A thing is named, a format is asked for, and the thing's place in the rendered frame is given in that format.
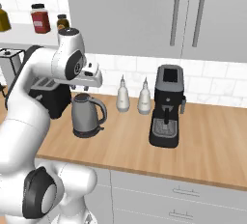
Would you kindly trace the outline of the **black toaster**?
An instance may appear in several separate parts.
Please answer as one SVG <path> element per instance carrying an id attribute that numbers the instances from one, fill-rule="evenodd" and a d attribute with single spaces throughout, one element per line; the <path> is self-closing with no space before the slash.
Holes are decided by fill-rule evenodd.
<path id="1" fill-rule="evenodd" d="M 51 119 L 60 118 L 71 100 L 68 85 L 47 77 L 35 78 L 29 96 L 36 98 L 48 110 Z"/>

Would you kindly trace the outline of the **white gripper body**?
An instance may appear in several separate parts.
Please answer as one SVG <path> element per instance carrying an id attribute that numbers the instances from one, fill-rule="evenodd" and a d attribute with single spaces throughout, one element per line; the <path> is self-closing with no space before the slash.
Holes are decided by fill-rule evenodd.
<path id="1" fill-rule="evenodd" d="M 96 72 L 82 70 L 72 81 L 71 85 L 80 85 L 85 87 L 97 87 L 102 85 L 101 70 Z"/>

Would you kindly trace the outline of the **black coffee machine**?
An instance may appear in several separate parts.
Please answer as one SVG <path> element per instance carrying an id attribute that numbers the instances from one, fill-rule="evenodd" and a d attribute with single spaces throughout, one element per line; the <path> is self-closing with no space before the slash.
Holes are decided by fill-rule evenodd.
<path id="1" fill-rule="evenodd" d="M 178 114 L 183 114 L 183 69 L 177 65 L 161 65 L 157 69 L 154 108 L 151 115 L 149 142 L 160 148 L 176 148 L 179 140 Z"/>

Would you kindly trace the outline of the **red jar with black lid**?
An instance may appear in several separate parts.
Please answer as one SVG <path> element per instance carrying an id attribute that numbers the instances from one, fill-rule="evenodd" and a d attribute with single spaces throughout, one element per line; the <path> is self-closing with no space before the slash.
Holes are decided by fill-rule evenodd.
<path id="1" fill-rule="evenodd" d="M 50 23 L 48 18 L 48 11 L 44 4 L 33 4 L 31 6 L 31 17 L 35 32 L 38 34 L 46 34 L 50 31 Z"/>

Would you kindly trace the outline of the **white squeeze bottle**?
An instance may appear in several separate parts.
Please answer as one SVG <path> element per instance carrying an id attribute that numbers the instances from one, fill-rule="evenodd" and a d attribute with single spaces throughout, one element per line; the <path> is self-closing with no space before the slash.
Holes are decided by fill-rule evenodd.
<path id="1" fill-rule="evenodd" d="M 124 78 L 121 79 L 120 88 L 118 90 L 116 107 L 119 112 L 127 112 L 130 106 L 128 90 L 125 86 Z"/>
<path id="2" fill-rule="evenodd" d="M 137 109 L 142 115 L 148 115 L 151 112 L 151 93 L 148 87 L 148 80 L 145 80 L 143 83 L 143 89 L 139 95 Z"/>

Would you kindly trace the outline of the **brown jar with black lid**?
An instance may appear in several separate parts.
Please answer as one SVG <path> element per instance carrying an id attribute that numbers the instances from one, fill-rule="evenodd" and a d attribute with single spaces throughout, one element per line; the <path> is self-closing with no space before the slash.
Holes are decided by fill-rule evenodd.
<path id="1" fill-rule="evenodd" d="M 65 14 L 58 14 L 57 15 L 57 29 L 64 29 L 69 28 L 69 21 L 67 20 L 67 16 Z"/>

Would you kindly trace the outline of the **white wall shelf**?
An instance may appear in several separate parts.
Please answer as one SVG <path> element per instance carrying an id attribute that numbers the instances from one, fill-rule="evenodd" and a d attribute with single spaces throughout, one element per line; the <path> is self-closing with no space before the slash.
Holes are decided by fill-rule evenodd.
<path id="1" fill-rule="evenodd" d="M 46 34 L 37 34 L 32 24 L 13 24 L 11 30 L 0 32 L 0 48 L 28 48 L 31 45 L 56 48 L 57 27 L 52 26 Z"/>

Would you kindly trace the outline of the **grey drawer front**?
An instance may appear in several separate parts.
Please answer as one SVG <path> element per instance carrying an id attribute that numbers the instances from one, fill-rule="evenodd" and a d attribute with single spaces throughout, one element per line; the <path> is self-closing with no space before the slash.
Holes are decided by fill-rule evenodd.
<path id="1" fill-rule="evenodd" d="M 134 210 L 113 209 L 114 224 L 196 224 L 192 220 Z"/>
<path id="2" fill-rule="evenodd" d="M 196 224 L 247 224 L 247 210 L 233 210 L 172 197 L 112 189 L 113 209 L 169 216 L 169 211 L 193 215 Z"/>
<path id="3" fill-rule="evenodd" d="M 182 182 L 143 176 L 138 174 L 111 171 L 112 185 L 120 189 L 128 189 L 142 193 L 156 194 L 176 199 L 190 200 L 196 203 L 211 204 L 217 207 L 247 210 L 247 191 L 240 191 L 192 182 Z M 200 197 L 181 195 L 173 192 L 173 188 L 194 190 Z"/>

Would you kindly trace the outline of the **yellow bottle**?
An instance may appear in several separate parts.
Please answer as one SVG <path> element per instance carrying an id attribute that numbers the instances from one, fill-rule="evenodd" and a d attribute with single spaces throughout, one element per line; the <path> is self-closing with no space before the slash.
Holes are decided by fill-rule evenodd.
<path id="1" fill-rule="evenodd" d="M 8 14 L 2 9 L 0 4 L 0 32 L 5 32 L 11 29 Z"/>

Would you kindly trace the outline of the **grey wall cupboard door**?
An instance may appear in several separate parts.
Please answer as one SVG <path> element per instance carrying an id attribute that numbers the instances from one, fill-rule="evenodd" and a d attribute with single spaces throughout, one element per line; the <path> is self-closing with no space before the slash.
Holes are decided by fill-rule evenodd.
<path id="1" fill-rule="evenodd" d="M 247 63 L 247 0 L 205 0 L 197 47 L 192 46 L 199 0 L 189 0 L 181 57 Z"/>
<path id="2" fill-rule="evenodd" d="M 174 0 L 69 0 L 69 14 L 88 53 L 178 58 L 187 4 L 179 0 L 175 46 L 170 46 Z"/>

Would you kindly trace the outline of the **grey electric kettle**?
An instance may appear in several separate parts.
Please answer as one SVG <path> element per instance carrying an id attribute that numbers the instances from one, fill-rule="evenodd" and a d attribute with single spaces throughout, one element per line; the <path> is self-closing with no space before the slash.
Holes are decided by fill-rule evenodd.
<path id="1" fill-rule="evenodd" d="M 81 93 L 71 100 L 71 119 L 73 134 L 90 138 L 103 130 L 101 125 L 107 120 L 107 109 L 101 100 Z"/>

